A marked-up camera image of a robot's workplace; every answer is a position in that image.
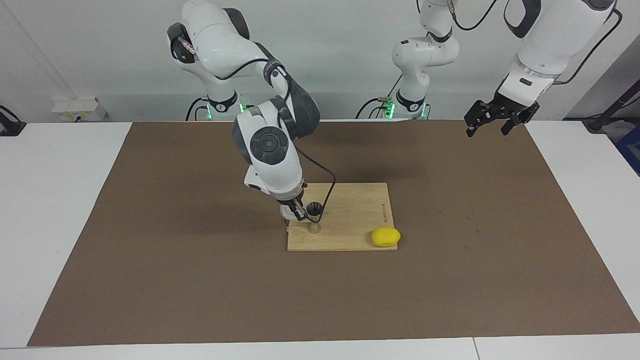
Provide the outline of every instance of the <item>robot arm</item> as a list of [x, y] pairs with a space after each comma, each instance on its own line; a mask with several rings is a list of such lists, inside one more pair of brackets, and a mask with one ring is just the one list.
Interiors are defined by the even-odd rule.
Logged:
[[191, 48], [208, 74], [200, 73], [213, 83], [260, 76], [276, 91], [269, 101], [239, 114], [232, 134], [250, 165], [244, 183], [274, 197], [301, 220], [306, 217], [301, 205], [305, 184], [293, 140], [313, 133], [318, 108], [277, 59], [248, 40], [244, 20], [234, 22], [228, 14], [206, 0], [189, 0], [182, 8], [184, 31], [176, 46]]
[[394, 94], [397, 117], [418, 116], [429, 88], [425, 69], [452, 63], [460, 50], [446, 0], [424, 0], [420, 23], [428, 32], [425, 37], [400, 41], [393, 48], [393, 62], [402, 71], [399, 90]]
[[[497, 119], [502, 134], [529, 122], [537, 99], [609, 18], [616, 0], [514, 0], [505, 8], [507, 26], [522, 46], [489, 103], [476, 101], [465, 115], [467, 135]], [[517, 25], [508, 17], [519, 18]]]
[[167, 35], [173, 61], [182, 70], [194, 74], [202, 81], [207, 91], [207, 97], [203, 100], [208, 102], [209, 110], [214, 110], [213, 114], [216, 120], [233, 120], [244, 111], [242, 95], [238, 94], [233, 86], [230, 86], [229, 80], [216, 78], [199, 61], [195, 50], [188, 40], [185, 40], [189, 39], [189, 34], [183, 24], [176, 22], [171, 25], [167, 30]]

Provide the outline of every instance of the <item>brown mat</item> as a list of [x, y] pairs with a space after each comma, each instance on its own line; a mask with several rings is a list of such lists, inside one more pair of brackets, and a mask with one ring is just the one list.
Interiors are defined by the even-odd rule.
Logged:
[[287, 252], [230, 130], [132, 126], [29, 346], [640, 332], [524, 127], [321, 124], [299, 141], [339, 181], [388, 183], [393, 252]]

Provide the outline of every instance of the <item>electrical outlet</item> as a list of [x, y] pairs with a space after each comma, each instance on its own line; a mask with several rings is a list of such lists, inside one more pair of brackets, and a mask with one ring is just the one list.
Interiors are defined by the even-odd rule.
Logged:
[[95, 98], [53, 100], [51, 112], [60, 122], [102, 121], [107, 113]]

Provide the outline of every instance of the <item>white table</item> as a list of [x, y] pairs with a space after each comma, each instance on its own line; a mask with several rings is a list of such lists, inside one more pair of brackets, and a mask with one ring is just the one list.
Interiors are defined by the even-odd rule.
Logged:
[[[638, 359], [640, 334], [24, 348], [130, 128], [30, 124], [0, 138], [2, 359]], [[604, 135], [532, 122], [531, 136], [640, 318], [640, 178]]]

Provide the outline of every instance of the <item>white wall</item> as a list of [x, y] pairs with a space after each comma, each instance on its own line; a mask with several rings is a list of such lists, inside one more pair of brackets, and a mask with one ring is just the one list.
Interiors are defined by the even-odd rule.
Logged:
[[[113, 121], [181, 120], [190, 100], [203, 93], [196, 77], [173, 64], [166, 45], [166, 29], [180, 20], [182, 0], [2, 1], [73, 91], [98, 97]], [[474, 23], [489, 2], [461, 2], [459, 20]], [[317, 99], [326, 119], [353, 117], [365, 100], [386, 95], [399, 74], [391, 48], [403, 38], [424, 34], [412, 0], [218, 3], [243, 12], [252, 39], [282, 60]], [[460, 119], [475, 100], [492, 98], [520, 45], [502, 20], [504, 3], [500, 0], [477, 30], [455, 30], [458, 61], [429, 71], [432, 118]], [[621, 28], [572, 84], [543, 95], [539, 119], [563, 118], [640, 33], [640, 22], [634, 21], [640, 3], [620, 1], [619, 9], [626, 19]], [[0, 102], [24, 120], [52, 121], [49, 99], [64, 91], [38, 65], [42, 61], [21, 49], [11, 35], [15, 26], [4, 18]], [[254, 103], [272, 96], [260, 79], [240, 79], [237, 87]]]
[[[605, 111], [640, 79], [639, 69], [640, 37], [637, 37], [580, 102], [573, 107], [569, 117], [587, 117]], [[640, 101], [620, 110], [614, 117], [640, 117]]]

